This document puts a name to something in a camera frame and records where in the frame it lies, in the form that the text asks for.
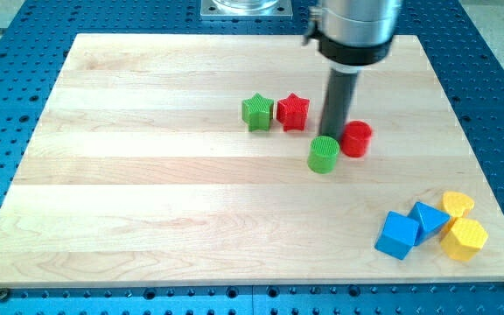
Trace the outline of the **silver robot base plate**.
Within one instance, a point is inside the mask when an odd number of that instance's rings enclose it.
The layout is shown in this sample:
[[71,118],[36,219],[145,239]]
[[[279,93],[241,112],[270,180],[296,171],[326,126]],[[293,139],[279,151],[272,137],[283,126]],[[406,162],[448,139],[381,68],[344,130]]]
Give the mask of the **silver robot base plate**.
[[202,20],[292,18],[291,0],[199,0]]

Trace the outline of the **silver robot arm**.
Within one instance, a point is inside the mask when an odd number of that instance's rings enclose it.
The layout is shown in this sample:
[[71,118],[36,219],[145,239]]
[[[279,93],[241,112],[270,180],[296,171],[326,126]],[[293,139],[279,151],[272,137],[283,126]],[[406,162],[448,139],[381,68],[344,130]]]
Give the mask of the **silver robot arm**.
[[303,44],[318,51],[333,69],[353,74],[389,53],[402,0],[320,0],[309,9]]

